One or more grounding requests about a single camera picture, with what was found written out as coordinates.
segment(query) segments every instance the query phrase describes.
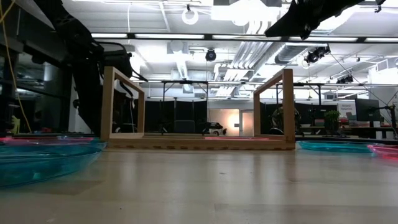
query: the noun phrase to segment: teal plastic dish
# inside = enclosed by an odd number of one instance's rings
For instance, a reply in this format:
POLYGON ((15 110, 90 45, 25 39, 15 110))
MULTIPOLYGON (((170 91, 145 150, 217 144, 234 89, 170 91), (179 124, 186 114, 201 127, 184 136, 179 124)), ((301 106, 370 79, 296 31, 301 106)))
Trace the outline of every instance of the teal plastic dish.
POLYGON ((368 145, 375 145, 374 143, 351 141, 299 141, 297 143, 306 150, 356 153, 370 153, 372 151, 368 145))
POLYGON ((82 170, 105 147, 106 143, 101 141, 0 145, 0 187, 31 184, 82 170))

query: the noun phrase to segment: monitor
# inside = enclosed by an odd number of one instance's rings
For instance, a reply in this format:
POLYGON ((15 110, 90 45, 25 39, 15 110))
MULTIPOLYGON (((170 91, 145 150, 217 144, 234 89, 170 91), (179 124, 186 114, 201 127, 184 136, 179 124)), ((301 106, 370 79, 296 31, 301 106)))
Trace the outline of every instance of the monitor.
POLYGON ((380 121, 378 100, 355 99, 357 121, 380 121))

